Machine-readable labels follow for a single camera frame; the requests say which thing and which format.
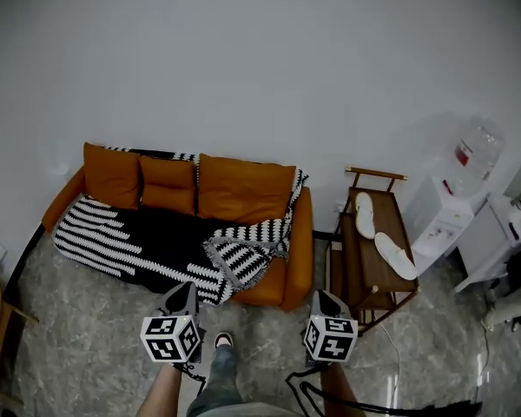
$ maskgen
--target white slipper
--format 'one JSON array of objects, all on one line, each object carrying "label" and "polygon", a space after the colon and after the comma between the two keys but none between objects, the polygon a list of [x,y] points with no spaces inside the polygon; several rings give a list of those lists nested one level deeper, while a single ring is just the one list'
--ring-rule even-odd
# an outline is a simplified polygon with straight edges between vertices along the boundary
[{"label": "white slipper", "polygon": [[374,239],[373,200],[364,191],[355,196],[355,226],[361,236]]},{"label": "white slipper", "polygon": [[404,280],[417,278],[417,269],[407,256],[404,249],[399,248],[392,238],[385,233],[378,232],[374,236],[374,245],[382,258],[386,260],[393,270]]}]

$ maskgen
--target person's arm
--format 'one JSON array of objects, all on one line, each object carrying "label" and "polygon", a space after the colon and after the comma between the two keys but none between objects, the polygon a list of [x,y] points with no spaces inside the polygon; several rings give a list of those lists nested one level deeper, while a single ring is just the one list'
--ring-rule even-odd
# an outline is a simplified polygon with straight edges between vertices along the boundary
[{"label": "person's arm", "polygon": [[180,386],[181,371],[172,365],[163,365],[158,371],[137,417],[177,417]]},{"label": "person's arm", "polygon": [[[332,363],[326,371],[320,373],[320,383],[325,393],[329,393],[342,400],[357,401],[339,363]],[[325,415],[328,416],[365,417],[365,413],[359,409],[340,405],[339,403],[328,400],[324,400],[324,411]]]}]

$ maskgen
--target shoe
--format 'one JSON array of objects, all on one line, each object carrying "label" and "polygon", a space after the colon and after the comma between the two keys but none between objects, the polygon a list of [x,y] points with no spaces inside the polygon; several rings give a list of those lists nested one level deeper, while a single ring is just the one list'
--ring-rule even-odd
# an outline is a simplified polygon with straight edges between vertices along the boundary
[{"label": "shoe", "polygon": [[231,346],[234,347],[234,340],[232,339],[232,335],[228,332],[220,332],[216,335],[216,340],[214,340],[214,349],[217,349],[219,346]]},{"label": "shoe", "polygon": [[364,191],[355,196],[355,225],[361,236],[374,239],[373,200]]},{"label": "shoe", "polygon": [[390,265],[396,274],[404,280],[414,280],[417,278],[417,269],[407,256],[404,249],[399,248],[392,238],[385,233],[378,232],[374,236],[374,245],[379,251],[380,256]]}]

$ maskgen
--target orange cushion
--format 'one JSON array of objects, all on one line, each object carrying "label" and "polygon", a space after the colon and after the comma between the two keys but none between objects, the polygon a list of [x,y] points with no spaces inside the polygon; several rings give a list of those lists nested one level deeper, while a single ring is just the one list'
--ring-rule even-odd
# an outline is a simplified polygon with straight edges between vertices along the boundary
[{"label": "orange cushion", "polygon": [[201,155],[199,216],[255,224],[283,218],[295,167]]},{"label": "orange cushion", "polygon": [[195,164],[141,156],[142,205],[195,214]]},{"label": "orange cushion", "polygon": [[83,160],[89,195],[119,209],[137,209],[139,155],[85,143]]},{"label": "orange cushion", "polygon": [[274,258],[259,284],[234,295],[232,300],[256,306],[279,306],[284,301],[286,272],[286,260]]}]

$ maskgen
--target sofa armrest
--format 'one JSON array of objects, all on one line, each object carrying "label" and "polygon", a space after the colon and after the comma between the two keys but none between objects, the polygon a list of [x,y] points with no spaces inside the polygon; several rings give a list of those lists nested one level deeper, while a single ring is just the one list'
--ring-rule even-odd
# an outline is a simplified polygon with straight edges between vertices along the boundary
[{"label": "sofa armrest", "polygon": [[313,285],[313,205],[311,191],[304,187],[293,212],[287,262],[286,288],[281,308],[297,308]]},{"label": "sofa armrest", "polygon": [[54,226],[62,216],[65,209],[77,196],[85,191],[85,174],[83,167],[69,180],[56,199],[50,204],[43,216],[43,226],[47,232],[52,233]]}]

